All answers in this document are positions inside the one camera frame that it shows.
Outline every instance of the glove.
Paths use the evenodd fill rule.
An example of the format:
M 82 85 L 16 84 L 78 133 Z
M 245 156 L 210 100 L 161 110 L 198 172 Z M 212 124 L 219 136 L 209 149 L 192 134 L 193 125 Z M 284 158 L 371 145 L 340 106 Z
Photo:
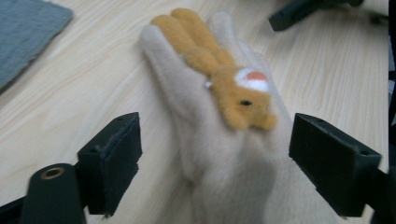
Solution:
M 218 12 L 208 22 L 207 32 L 218 44 L 213 50 L 200 42 L 202 32 L 194 33 L 203 24 L 180 18 L 180 11 L 196 17 L 188 9 L 157 17 L 144 28 L 139 42 L 171 109 L 183 174 L 193 185 L 195 223 L 335 223 L 335 213 L 288 156 L 292 122 L 268 63 L 235 36 L 228 14 Z M 178 28 L 167 26 L 166 20 L 179 22 Z M 188 59 L 198 48 L 209 51 L 205 57 L 212 54 L 218 62 L 226 58 L 226 63 L 205 68 L 206 62 Z M 238 124 L 221 108 L 219 101 L 225 96 L 216 95 L 212 78 L 235 66 L 265 76 L 270 100 L 264 110 L 273 121 L 267 127 L 251 119 L 247 120 L 252 125 Z M 205 86 L 208 81 L 210 89 Z

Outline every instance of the wooden table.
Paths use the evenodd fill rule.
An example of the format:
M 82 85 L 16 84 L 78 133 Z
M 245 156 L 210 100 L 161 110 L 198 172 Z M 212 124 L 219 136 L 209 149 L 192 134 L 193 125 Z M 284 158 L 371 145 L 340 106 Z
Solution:
M 176 7 L 206 19 L 229 12 L 239 37 L 268 58 L 291 116 L 329 121 L 384 155 L 382 169 L 388 166 L 388 24 L 369 20 L 370 11 L 387 15 L 388 1 L 319 11 L 281 33 L 267 19 L 289 1 L 53 2 L 73 9 L 74 19 L 0 95 L 0 204 L 23 196 L 38 169 L 75 163 L 79 149 L 109 121 L 137 111 L 140 171 L 113 218 L 88 221 L 191 222 L 169 111 L 137 44 L 154 16 Z

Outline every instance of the stuffed animal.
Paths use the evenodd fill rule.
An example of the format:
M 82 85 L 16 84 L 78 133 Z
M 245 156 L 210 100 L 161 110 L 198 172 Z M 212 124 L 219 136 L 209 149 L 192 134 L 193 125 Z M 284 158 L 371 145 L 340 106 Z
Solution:
M 237 130 L 253 126 L 264 130 L 276 126 L 268 111 L 271 101 L 265 74 L 235 64 L 227 49 L 221 48 L 206 24 L 192 10 L 178 8 L 171 15 L 152 20 L 184 61 L 205 74 L 220 113 Z

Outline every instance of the plush toy ear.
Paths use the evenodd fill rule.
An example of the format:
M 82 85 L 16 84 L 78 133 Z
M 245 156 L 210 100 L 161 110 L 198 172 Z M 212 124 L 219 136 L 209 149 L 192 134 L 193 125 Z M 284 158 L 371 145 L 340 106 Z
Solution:
M 260 119 L 256 120 L 256 122 L 253 123 L 253 126 L 262 128 L 264 130 L 270 130 L 275 128 L 277 123 L 277 118 L 274 114 L 266 114 Z
M 233 105 L 227 105 L 223 115 L 227 123 L 237 130 L 244 131 L 249 126 L 247 119 Z

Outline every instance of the gray cloth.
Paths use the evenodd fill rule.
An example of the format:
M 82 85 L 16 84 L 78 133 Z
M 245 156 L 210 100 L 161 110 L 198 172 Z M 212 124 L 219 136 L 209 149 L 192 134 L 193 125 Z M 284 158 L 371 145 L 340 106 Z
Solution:
M 0 0 L 0 89 L 44 50 L 72 14 L 38 0 Z

